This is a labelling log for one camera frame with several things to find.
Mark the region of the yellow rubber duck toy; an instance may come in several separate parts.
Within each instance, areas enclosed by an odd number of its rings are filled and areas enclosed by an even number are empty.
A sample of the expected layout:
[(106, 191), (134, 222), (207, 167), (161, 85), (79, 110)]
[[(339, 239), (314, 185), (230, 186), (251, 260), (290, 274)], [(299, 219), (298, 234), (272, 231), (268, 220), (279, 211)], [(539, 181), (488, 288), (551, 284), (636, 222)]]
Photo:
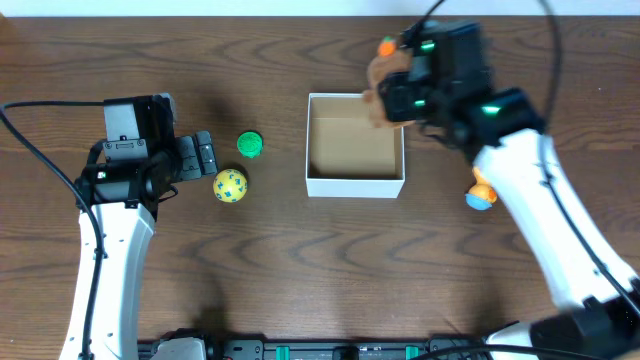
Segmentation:
[(478, 167), (474, 167), (472, 173), (476, 183), (465, 194), (466, 203), (469, 207), (478, 211), (488, 210), (497, 201), (497, 193), (482, 176)]

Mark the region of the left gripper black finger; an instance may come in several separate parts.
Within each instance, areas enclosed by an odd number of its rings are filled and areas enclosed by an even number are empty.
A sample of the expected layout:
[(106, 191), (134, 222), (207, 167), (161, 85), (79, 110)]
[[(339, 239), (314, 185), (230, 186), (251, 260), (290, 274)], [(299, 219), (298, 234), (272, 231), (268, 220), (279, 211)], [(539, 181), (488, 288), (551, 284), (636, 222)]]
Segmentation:
[(202, 175), (217, 174), (218, 166), (211, 134), (208, 131), (199, 131), (195, 134), (195, 140), (197, 142), (197, 155)]
[(197, 154), (197, 146), (192, 136), (176, 139), (177, 150), (181, 158), (178, 181), (191, 181), (202, 177), (202, 169)]

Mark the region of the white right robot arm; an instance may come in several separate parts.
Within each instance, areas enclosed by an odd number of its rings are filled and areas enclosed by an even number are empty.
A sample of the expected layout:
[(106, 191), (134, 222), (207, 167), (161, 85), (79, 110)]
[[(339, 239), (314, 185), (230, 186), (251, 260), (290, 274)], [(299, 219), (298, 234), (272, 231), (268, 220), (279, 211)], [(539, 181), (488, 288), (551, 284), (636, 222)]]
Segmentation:
[(639, 347), (639, 277), (572, 188), (538, 114), (518, 88), (498, 90), (482, 30), (422, 20), (378, 46), (366, 96), (377, 124), (419, 123), (460, 150), (533, 252), (557, 314), (517, 322), (458, 355), (488, 359), (615, 359)]

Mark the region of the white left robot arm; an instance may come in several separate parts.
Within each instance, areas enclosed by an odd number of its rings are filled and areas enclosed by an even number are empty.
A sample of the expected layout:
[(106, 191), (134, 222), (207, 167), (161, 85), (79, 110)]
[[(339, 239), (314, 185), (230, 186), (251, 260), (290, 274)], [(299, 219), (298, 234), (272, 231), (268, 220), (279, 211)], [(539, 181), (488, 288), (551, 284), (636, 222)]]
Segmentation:
[(158, 206), (179, 182), (217, 173), (207, 131), (178, 137), (167, 93), (104, 103), (105, 139), (74, 184), (81, 255), (63, 359), (135, 359), (144, 263)]

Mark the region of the green ridged toy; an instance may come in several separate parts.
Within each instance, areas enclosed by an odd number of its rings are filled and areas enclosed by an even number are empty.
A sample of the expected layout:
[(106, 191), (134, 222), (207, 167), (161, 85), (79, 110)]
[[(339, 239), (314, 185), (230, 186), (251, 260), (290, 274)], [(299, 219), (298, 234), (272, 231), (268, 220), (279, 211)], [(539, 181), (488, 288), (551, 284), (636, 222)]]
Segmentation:
[(263, 150), (262, 136), (255, 131), (245, 131), (237, 139), (238, 151), (247, 158), (258, 157)]

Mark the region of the brown plush toy with carrot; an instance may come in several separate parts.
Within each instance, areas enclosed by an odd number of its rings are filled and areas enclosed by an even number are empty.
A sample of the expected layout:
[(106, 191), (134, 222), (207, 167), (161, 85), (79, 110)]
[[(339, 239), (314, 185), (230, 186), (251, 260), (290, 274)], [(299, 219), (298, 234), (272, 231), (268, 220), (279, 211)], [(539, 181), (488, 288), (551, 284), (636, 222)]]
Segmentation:
[(403, 128), (415, 123), (414, 120), (392, 122), (385, 113), (383, 100), (378, 94), (378, 85), (390, 74), (405, 72), (410, 68), (411, 57), (400, 50), (394, 37), (384, 37), (377, 48), (376, 57), (367, 67), (368, 88), (363, 91), (362, 99), (369, 111), (369, 121), (374, 128)]

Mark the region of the yellow ball with blue marks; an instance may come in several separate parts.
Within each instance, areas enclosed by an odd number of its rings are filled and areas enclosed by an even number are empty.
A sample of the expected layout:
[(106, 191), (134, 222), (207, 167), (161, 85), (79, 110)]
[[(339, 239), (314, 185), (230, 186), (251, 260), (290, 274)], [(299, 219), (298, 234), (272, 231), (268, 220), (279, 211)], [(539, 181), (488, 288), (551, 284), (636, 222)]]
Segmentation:
[(239, 170), (222, 170), (215, 176), (213, 190), (216, 198), (221, 202), (235, 203), (247, 194), (248, 181)]

